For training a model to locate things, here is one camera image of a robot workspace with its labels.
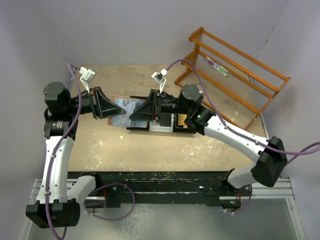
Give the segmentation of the silver credit card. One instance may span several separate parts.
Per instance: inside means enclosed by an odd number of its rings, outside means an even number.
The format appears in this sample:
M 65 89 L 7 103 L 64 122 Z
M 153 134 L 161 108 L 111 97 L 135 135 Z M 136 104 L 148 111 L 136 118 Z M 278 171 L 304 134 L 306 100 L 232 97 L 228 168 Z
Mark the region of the silver credit card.
M 134 112 L 136 106 L 136 103 L 128 98 L 116 98 L 115 104 L 124 109 L 127 115 L 131 115 Z

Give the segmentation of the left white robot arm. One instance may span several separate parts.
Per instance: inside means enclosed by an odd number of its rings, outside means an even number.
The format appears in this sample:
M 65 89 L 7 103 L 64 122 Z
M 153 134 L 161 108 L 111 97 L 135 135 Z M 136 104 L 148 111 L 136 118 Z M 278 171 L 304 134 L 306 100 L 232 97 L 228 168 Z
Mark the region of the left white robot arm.
M 103 184 L 94 175 L 80 176 L 67 187 L 68 166 L 76 140 L 79 115 L 92 114 L 107 119 L 125 114 L 111 102 L 100 87 L 72 97 L 61 82 L 44 87 L 44 137 L 46 145 L 42 182 L 34 204 L 26 206 L 26 216 L 41 229 L 74 227 L 81 215 L 86 197 L 98 196 Z

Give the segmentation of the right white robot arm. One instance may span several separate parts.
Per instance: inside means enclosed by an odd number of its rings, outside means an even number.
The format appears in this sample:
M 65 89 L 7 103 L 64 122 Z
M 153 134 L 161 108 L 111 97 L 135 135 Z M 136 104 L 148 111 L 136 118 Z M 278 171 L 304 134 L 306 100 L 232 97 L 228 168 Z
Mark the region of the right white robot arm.
M 247 156 L 251 164 L 232 168 L 223 179 L 222 190 L 228 196 L 254 183 L 273 187 L 288 162 L 286 155 L 279 152 L 284 150 L 282 140 L 275 136 L 271 139 L 257 136 L 250 140 L 250 132 L 223 122 L 217 112 L 203 106 L 203 98 L 194 84 L 184 85 L 178 97 L 152 89 L 129 118 L 151 122 L 160 114 L 184 114 L 184 123 L 192 133 L 217 139 Z

